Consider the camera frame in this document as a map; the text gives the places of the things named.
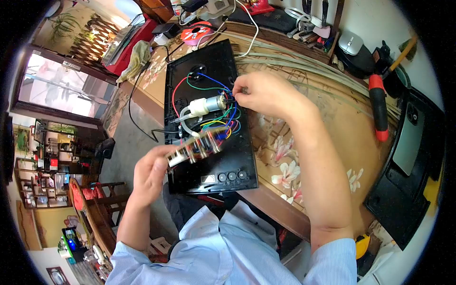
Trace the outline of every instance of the black knob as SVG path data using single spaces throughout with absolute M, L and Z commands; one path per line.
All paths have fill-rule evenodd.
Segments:
M 227 179 L 227 176 L 226 176 L 225 173 L 220 173 L 220 174 L 218 175 L 218 180 L 219 180 L 220 182 L 225 182 L 226 179 Z
M 228 179 L 234 181 L 237 178 L 236 173 L 230 172 L 228 173 Z
M 245 179 L 247 177 L 247 173 L 245 171 L 239 171 L 238 177 L 240 179 Z

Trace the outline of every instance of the shirt sleeve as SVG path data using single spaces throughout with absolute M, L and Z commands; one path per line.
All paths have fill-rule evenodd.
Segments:
M 303 284 L 356 284 L 356 246 L 351 238 L 324 244 L 311 256 Z
M 152 263 L 147 256 L 123 242 L 118 242 L 111 256 L 113 270 L 106 280 L 106 284 L 140 284 L 144 267 Z

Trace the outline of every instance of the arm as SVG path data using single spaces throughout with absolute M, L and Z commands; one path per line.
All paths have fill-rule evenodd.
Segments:
M 247 87 L 248 94 L 241 92 Z M 311 251 L 340 238 L 353 238 L 350 189 L 342 162 L 318 108 L 286 80 L 258 72 L 238 77 L 239 105 L 284 119 L 299 152 L 304 206 L 311 222 Z
M 121 241 L 138 251 L 147 249 L 150 205 L 160 195 L 168 168 L 163 156 L 176 148 L 173 145 L 155 147 L 136 163 L 133 192 L 117 231 L 117 242 Z

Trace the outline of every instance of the wooden lattice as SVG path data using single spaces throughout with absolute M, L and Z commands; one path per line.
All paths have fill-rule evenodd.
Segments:
M 87 22 L 85 28 L 89 32 L 96 30 L 99 34 L 95 34 L 93 41 L 89 41 L 80 33 L 79 36 L 82 40 L 73 43 L 70 55 L 74 56 L 75 61 L 112 76 L 113 74 L 102 65 L 101 58 L 106 51 L 106 44 L 109 40 L 108 34 L 117 35 L 118 29 L 113 23 L 102 20 L 97 14 Z

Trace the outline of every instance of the red screwdriver handle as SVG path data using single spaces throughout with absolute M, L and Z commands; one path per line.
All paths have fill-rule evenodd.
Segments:
M 371 75 L 369 77 L 369 98 L 372 105 L 375 135 L 379 141 L 388 139 L 388 114 L 385 96 L 382 78 L 377 74 Z

